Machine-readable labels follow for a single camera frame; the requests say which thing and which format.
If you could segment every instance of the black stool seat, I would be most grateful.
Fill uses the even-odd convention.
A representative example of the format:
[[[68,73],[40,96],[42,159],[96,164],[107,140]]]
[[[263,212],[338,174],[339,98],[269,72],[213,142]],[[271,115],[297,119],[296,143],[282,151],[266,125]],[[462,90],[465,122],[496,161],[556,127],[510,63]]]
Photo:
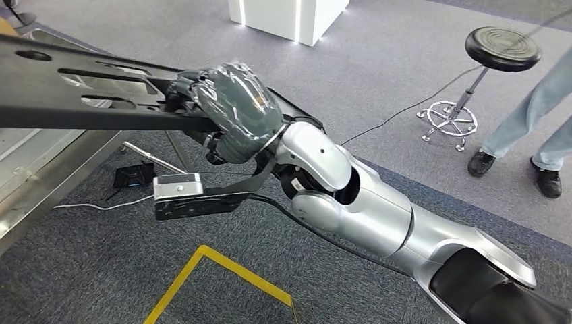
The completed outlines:
[[[465,50],[472,59],[485,67],[504,72],[528,70],[542,56],[532,38],[499,27],[473,30],[465,41]]]

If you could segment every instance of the white pedestal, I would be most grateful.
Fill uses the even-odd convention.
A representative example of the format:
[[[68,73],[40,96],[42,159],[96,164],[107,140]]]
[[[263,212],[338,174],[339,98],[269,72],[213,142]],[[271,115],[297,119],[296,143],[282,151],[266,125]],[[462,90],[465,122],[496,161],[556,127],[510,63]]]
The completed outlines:
[[[228,0],[231,20],[314,46],[349,0]]]

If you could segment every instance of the silver robot arm segment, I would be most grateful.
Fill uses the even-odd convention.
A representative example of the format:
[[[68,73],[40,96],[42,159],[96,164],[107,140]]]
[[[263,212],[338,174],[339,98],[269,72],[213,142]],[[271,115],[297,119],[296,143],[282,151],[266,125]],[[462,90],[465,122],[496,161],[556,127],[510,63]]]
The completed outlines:
[[[447,273],[451,269],[455,273],[455,267],[456,272],[464,271],[463,264],[471,260],[498,272],[494,280],[506,278],[525,290],[536,287],[532,268],[506,246],[477,228],[449,221],[412,204],[405,195],[385,184],[373,169],[336,146],[313,125],[304,122],[290,125],[275,154],[278,163],[305,169],[326,189],[306,188],[293,179],[297,194],[292,205],[297,217],[394,261],[453,322],[469,323],[459,315],[462,305],[448,302],[458,298],[449,296],[451,287],[447,285],[455,285],[455,291],[464,296],[473,293],[463,291],[470,287],[459,287],[441,278],[451,277]],[[345,192],[344,198],[339,198],[338,192]],[[488,278],[479,279],[484,283],[477,286],[488,284]]]

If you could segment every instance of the yellow tape marking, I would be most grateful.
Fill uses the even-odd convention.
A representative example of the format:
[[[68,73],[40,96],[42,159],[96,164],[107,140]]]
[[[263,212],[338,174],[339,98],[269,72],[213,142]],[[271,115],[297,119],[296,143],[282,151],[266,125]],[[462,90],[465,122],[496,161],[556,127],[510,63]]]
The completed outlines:
[[[179,275],[177,275],[175,281],[173,281],[173,283],[169,286],[165,294],[163,294],[163,297],[161,297],[159,302],[157,302],[157,305],[155,305],[155,308],[151,311],[151,313],[149,313],[147,319],[145,320],[145,322],[143,322],[143,324],[154,324],[156,322],[161,313],[171,302],[173,297],[175,297],[175,294],[179,291],[179,289],[181,289],[181,286],[183,285],[187,277],[189,277],[191,272],[195,269],[196,265],[203,256],[213,260],[214,262],[222,265],[228,270],[236,273],[242,279],[250,282],[252,285],[258,287],[262,291],[266,292],[267,294],[271,295],[272,297],[286,304],[286,306],[292,308],[292,297],[288,293],[278,288],[277,286],[272,285],[271,283],[262,279],[261,277],[258,277],[250,270],[232,261],[231,259],[225,257],[224,255],[215,251],[214,249],[206,245],[201,245],[191,256],[191,259],[189,259],[183,270],[181,270]]]

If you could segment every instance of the white cable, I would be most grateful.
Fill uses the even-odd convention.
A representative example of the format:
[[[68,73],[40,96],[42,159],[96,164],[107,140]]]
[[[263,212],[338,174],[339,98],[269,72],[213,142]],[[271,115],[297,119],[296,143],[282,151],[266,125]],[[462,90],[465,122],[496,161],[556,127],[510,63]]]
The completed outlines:
[[[73,205],[59,205],[59,206],[54,207],[54,209],[56,209],[56,208],[68,208],[68,207],[92,207],[95,209],[99,209],[101,211],[108,211],[108,210],[123,207],[123,206],[138,204],[138,203],[142,202],[143,200],[147,200],[149,198],[153,198],[153,195],[147,196],[145,198],[141,198],[139,200],[135,200],[132,202],[126,202],[124,204],[115,205],[115,206],[111,206],[111,207],[100,207],[100,206],[96,206],[96,205],[92,205],[92,204],[73,204]]]

